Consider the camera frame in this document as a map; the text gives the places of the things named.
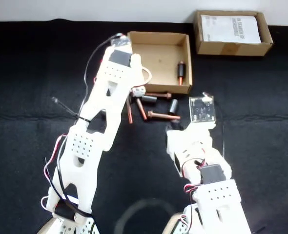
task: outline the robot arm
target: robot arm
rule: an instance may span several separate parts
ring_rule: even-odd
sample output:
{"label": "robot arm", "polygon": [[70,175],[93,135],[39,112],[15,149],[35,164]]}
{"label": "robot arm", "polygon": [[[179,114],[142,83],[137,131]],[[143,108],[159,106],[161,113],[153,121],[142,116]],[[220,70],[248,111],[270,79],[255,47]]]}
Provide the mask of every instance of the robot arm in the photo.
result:
{"label": "robot arm", "polygon": [[[48,233],[72,234],[75,229],[76,233],[84,233],[84,227],[91,226],[91,223],[94,222],[83,214],[92,212],[91,205],[97,187],[99,161],[102,152],[110,150],[113,144],[121,122],[121,112],[130,90],[134,86],[144,84],[142,68],[141,57],[132,54],[129,38],[121,36],[112,41],[112,46],[106,49],[90,97],[79,113],[80,118],[75,125],[70,127],[61,146],[62,148],[65,145],[59,161],[60,174],[56,168],[52,179],[52,184],[59,194],[52,186],[49,188],[46,209],[53,213],[53,217],[58,217],[63,221],[57,231]],[[88,130],[90,121],[101,110],[106,111],[105,132]],[[82,213],[76,212],[67,215],[69,208],[64,206],[65,212],[58,206],[60,195],[64,194],[61,185],[67,188],[69,184],[75,185],[77,189],[78,200],[75,204],[78,205],[78,209]]]}
{"label": "robot arm", "polygon": [[183,131],[166,132],[167,153],[179,175],[192,183],[185,186],[185,192],[191,203],[196,203],[187,206],[180,219],[173,218],[164,234],[250,234],[240,194],[230,179],[231,167],[212,148],[209,129],[215,127],[213,97],[190,97],[189,105],[189,126]]}

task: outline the brown cardboard box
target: brown cardboard box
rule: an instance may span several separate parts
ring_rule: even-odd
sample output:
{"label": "brown cardboard box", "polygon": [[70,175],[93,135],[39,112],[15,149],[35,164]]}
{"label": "brown cardboard box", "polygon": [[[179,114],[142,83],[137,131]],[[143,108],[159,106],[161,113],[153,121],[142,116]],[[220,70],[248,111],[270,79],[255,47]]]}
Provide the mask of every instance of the brown cardboard box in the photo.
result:
{"label": "brown cardboard box", "polygon": [[[233,43],[203,41],[201,15],[210,16],[254,16],[257,19],[261,43]],[[201,55],[264,56],[272,47],[273,40],[267,27],[265,16],[256,11],[196,11],[194,31],[197,53]]]}
{"label": "brown cardboard box", "polygon": [[[129,32],[133,53],[141,55],[142,65],[152,73],[145,86],[148,92],[188,94],[192,86],[192,64],[189,38],[179,33]],[[186,75],[179,85],[177,66],[186,64]]]}

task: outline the bolt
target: bolt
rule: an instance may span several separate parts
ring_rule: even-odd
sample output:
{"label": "bolt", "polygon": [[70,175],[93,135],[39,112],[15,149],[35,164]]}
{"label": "bolt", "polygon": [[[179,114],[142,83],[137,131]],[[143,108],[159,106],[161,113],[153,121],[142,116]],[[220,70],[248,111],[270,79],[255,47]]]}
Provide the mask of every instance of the bolt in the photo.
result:
{"label": "bolt", "polygon": [[136,99],[136,103],[137,103],[137,105],[138,105],[138,107],[140,109],[140,112],[141,112],[141,115],[142,115],[143,119],[147,120],[145,110],[144,110],[143,105],[141,103],[141,100],[139,98]]}
{"label": "bolt", "polygon": [[147,116],[149,118],[181,119],[180,116],[170,116],[170,115],[165,115],[165,114],[158,114],[158,113],[154,113],[153,111],[148,111]]}
{"label": "bolt", "polygon": [[130,105],[130,99],[129,97],[126,99],[126,108],[128,110],[128,118],[129,118],[129,123],[133,123],[132,119],[132,112],[131,112],[131,105]]}
{"label": "bolt", "polygon": [[145,95],[147,95],[147,96],[155,96],[155,97],[159,97],[159,98],[166,98],[166,99],[170,99],[172,97],[171,93],[165,93],[165,94],[161,94],[161,93],[145,93]]}

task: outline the black fabric surface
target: black fabric surface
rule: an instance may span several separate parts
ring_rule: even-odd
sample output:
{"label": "black fabric surface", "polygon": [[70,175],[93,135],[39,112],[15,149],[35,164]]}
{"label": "black fabric surface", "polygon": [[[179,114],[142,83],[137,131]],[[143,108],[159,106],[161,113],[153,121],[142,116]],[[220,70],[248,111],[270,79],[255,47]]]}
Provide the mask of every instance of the black fabric surface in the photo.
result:
{"label": "black fabric surface", "polygon": [[[266,225],[262,234],[288,234],[288,27],[270,27],[275,45],[266,57],[239,58],[196,55],[191,24],[65,20],[0,22],[0,234],[35,233],[50,218],[39,203],[48,189],[43,158],[74,121],[51,97],[78,110],[90,53],[108,36],[131,30],[190,35],[190,94],[207,91],[222,109],[226,159],[249,225],[252,231]],[[91,86],[102,54],[89,67]],[[179,114],[188,119],[187,97],[179,98]],[[167,108],[160,100],[154,110]],[[170,213],[188,204],[186,181],[165,151],[166,122],[144,123],[135,105],[133,114],[129,125],[123,111],[113,147],[100,161],[93,210],[102,234],[113,233],[124,211],[140,200],[162,201]],[[212,137],[221,151],[221,121]],[[148,206],[124,233],[160,234],[169,218],[162,205]]]}

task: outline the perforated plate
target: perforated plate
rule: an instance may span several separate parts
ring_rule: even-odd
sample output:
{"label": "perforated plate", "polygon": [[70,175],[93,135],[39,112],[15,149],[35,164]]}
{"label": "perforated plate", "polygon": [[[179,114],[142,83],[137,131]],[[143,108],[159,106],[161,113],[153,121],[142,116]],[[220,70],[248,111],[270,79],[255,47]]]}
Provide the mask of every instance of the perforated plate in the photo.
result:
{"label": "perforated plate", "polygon": [[72,142],[71,152],[75,156],[86,159],[89,157],[93,146],[93,137],[90,133],[74,133],[68,135],[68,140]]}
{"label": "perforated plate", "polygon": [[196,195],[199,203],[205,206],[220,207],[240,203],[241,197],[233,179],[200,186]]}
{"label": "perforated plate", "polygon": [[109,81],[118,83],[121,78],[125,77],[124,73],[128,67],[116,64],[114,62],[107,62],[102,70],[102,77],[106,77]]}
{"label": "perforated plate", "polygon": [[171,234],[186,234],[187,226],[178,220]]}
{"label": "perforated plate", "polygon": [[78,234],[100,234],[96,225],[93,226],[92,218],[88,218],[85,225],[83,225],[80,228],[77,228],[76,233]]}
{"label": "perforated plate", "polygon": [[[55,219],[47,232],[39,234],[73,234],[75,231],[75,223],[70,221],[62,221],[58,218]],[[93,226],[93,219],[88,218],[82,227],[76,228],[77,234],[100,234],[96,225]]]}

